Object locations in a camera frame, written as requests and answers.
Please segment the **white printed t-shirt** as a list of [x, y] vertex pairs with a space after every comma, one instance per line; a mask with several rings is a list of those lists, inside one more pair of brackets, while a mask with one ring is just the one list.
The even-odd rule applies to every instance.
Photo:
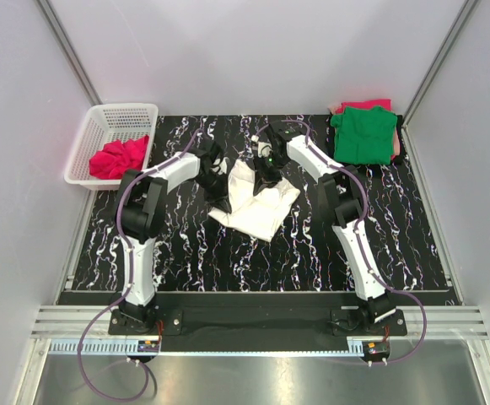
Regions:
[[273, 188], [266, 188], [254, 196], [254, 180], [253, 169], [237, 159], [229, 172], [232, 212], [212, 208], [208, 216], [225, 227], [271, 242], [299, 197], [300, 190], [282, 178]]

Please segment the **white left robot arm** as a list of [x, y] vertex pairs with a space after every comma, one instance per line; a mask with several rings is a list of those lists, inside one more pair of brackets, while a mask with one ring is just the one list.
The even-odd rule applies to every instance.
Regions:
[[210, 207], [232, 212], [228, 163], [213, 140], [200, 148], [188, 147], [146, 170], [127, 170], [121, 179], [115, 221], [124, 252], [125, 281], [118, 306], [122, 315], [134, 321], [151, 321], [154, 239], [165, 223], [168, 193], [187, 181], [203, 189]]

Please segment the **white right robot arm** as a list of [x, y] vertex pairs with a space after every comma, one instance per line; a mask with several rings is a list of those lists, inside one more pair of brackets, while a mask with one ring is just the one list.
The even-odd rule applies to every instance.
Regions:
[[305, 134], [267, 124], [251, 137], [255, 171], [254, 193], [273, 188], [289, 162], [297, 163], [316, 182], [320, 214], [342, 245], [353, 275], [363, 323], [374, 325], [396, 312], [369, 246], [364, 219], [368, 199], [357, 171], [320, 150]]

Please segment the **black marble pattern mat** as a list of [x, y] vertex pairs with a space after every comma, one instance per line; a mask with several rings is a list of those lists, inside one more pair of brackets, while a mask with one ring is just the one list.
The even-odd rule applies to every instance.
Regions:
[[[250, 162], [250, 139], [264, 125], [299, 124], [298, 116], [162, 116], [153, 164], [181, 151], [202, 128], [232, 160]], [[339, 240], [318, 211], [315, 183], [298, 165], [284, 176], [300, 190], [271, 242], [226, 228], [208, 216], [202, 189], [187, 182], [167, 200], [165, 223], [154, 245], [153, 280], [162, 292], [351, 293], [353, 277]], [[366, 232], [384, 280], [404, 299], [455, 305], [458, 297], [442, 263], [423, 197], [408, 157], [358, 170], [369, 198]], [[114, 192], [94, 196], [77, 265], [60, 294], [62, 305], [107, 305], [123, 285], [123, 252], [113, 221]]]

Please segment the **folded green t-shirt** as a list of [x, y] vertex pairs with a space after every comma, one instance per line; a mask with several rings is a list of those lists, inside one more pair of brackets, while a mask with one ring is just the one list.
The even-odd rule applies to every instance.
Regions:
[[381, 106], [370, 110], [346, 107], [330, 119], [334, 160], [353, 165], [388, 165], [395, 154], [398, 117]]

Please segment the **crumpled pink t-shirt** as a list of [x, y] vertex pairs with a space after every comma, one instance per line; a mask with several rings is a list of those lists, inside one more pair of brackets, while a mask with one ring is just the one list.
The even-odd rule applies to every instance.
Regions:
[[141, 170], [149, 137], [107, 143], [89, 159], [89, 174], [101, 180], [120, 180], [127, 170]]

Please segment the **white plastic basket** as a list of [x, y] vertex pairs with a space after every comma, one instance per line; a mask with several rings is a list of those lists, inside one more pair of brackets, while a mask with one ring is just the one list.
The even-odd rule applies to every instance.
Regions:
[[159, 108], [147, 103], [90, 108], [67, 161], [65, 182], [113, 191], [126, 170], [147, 168], [158, 114]]

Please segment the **folded peach t-shirt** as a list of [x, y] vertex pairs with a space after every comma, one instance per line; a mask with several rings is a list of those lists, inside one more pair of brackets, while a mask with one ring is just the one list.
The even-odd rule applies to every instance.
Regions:
[[391, 155], [391, 159], [394, 160], [400, 154], [401, 154], [400, 128], [396, 127], [393, 133], [393, 154]]

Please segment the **folded red t-shirt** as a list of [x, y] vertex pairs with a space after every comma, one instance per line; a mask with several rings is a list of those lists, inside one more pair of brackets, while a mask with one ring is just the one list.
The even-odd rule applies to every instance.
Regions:
[[333, 115], [342, 114], [347, 107], [360, 109], [360, 110], [371, 110], [376, 106], [382, 107], [387, 111], [391, 111], [391, 100], [373, 99], [373, 100], [366, 100], [366, 101], [346, 101], [346, 102], [342, 102], [339, 106], [336, 106], [331, 113]]

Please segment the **left controller board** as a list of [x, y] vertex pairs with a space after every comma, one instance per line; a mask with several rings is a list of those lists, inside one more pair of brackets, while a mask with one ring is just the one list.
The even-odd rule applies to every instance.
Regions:
[[160, 347], [159, 340], [140, 340], [137, 350], [142, 353], [158, 353]]

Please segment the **controller board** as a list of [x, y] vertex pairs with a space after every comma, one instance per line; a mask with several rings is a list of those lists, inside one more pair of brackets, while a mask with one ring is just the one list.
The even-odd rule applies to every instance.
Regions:
[[137, 350], [142, 353], [158, 353], [160, 347], [159, 340], [140, 340]]
[[367, 355], [388, 357], [390, 354], [390, 343], [387, 341], [367, 342], [363, 346], [363, 350]]

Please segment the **right controller board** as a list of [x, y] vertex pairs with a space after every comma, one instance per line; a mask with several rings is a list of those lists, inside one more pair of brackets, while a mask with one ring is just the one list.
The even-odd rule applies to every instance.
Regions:
[[390, 343], [387, 341], [367, 342], [363, 346], [363, 350], [367, 355], [388, 357], [390, 354]]

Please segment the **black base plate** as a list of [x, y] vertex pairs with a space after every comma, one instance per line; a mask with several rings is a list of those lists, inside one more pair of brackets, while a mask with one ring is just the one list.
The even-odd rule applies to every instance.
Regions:
[[245, 353], [335, 352], [348, 338], [407, 335], [401, 310], [380, 324], [363, 323], [353, 293], [158, 293], [141, 323], [112, 311], [112, 335], [162, 334], [162, 350]]

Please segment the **aluminium rail frame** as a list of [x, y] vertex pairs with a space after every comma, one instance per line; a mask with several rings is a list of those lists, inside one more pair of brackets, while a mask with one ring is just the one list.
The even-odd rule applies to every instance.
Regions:
[[44, 306], [17, 404], [490, 404], [478, 309], [402, 306], [388, 332], [337, 331], [346, 306], [302, 298], [164, 303], [160, 327]]

